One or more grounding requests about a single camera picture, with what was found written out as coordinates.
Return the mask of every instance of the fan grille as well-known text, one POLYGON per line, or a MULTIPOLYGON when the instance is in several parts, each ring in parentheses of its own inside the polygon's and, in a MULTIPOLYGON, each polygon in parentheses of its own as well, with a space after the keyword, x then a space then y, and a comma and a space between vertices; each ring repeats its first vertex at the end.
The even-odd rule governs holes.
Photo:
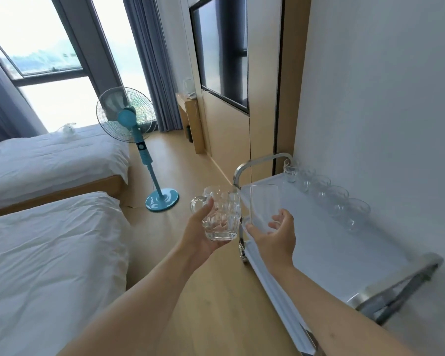
POLYGON ((145 135, 155 127, 155 109, 147 96, 130 87, 114 87, 104 92, 97 101, 96 114, 99 124, 113 138, 134 142, 129 129, 120 125, 117 115, 125 107, 135 109, 138 128, 145 135))

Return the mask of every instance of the dimpled glass mug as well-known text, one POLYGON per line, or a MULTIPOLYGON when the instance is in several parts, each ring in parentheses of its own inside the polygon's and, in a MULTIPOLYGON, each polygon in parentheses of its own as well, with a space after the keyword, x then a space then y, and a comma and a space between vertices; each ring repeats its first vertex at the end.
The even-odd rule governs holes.
POLYGON ((199 210, 207 200, 214 199, 213 209, 202 221, 206 236, 210 240, 232 240, 237 237, 241 219, 241 198, 234 186, 209 186, 202 196, 191 200, 191 211, 199 210))

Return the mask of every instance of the blue pedestal fan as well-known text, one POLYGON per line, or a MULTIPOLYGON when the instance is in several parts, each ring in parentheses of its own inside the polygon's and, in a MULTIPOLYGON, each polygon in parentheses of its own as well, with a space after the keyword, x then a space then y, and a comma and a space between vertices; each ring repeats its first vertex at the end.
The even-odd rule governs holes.
POLYGON ((100 96, 96 113, 100 125, 110 136, 119 141, 136 144, 156 189, 147 197, 147 209, 163 211, 177 203, 177 191, 172 188, 160 188, 153 171, 152 157, 145 144, 147 133, 155 128, 155 110, 150 100, 136 89, 114 87, 100 96))

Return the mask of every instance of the drinking glass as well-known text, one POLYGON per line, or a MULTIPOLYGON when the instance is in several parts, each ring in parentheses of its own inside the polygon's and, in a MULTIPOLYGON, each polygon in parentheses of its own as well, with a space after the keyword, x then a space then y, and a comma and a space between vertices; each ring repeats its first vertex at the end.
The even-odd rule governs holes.
POLYGON ((323 197, 323 206, 330 216, 337 217, 349 198, 349 192, 341 186, 329 186, 323 197))
POLYGON ((199 210, 210 198, 214 199, 213 209, 202 221, 206 237, 210 240, 235 239, 241 219, 239 189, 230 185, 209 186, 202 196, 191 200, 191 211, 199 210))
POLYGON ((369 213, 371 213, 371 207, 357 198, 348 198, 341 210, 343 225, 351 232, 361 230, 368 221, 369 213))
POLYGON ((327 176, 315 175, 309 182, 309 194, 318 201, 326 196, 329 186, 331 186, 331 180, 327 176))
POLYGON ((279 214, 279 187, 277 185, 252 185, 249 203, 250 222, 265 233, 274 231, 268 226, 268 223, 275 222, 272 216, 279 214))
POLYGON ((287 158, 283 163, 283 172, 285 173, 287 182, 295 182, 298 174, 297 163, 287 158))
POLYGON ((298 179, 299 179, 299 185, 298 188, 304 192, 307 193, 310 188, 310 182, 313 178, 313 176, 316 174, 316 170, 312 167, 302 167, 302 169, 298 173, 298 179))

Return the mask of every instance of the blue-gray curtain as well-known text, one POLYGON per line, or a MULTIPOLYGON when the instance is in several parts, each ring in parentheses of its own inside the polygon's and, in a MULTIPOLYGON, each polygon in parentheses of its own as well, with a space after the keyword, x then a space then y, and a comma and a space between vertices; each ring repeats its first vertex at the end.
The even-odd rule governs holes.
POLYGON ((36 113, 0 66, 0 141, 46 132, 36 113))
POLYGON ((156 0, 123 0, 160 131, 180 130, 175 80, 156 0))

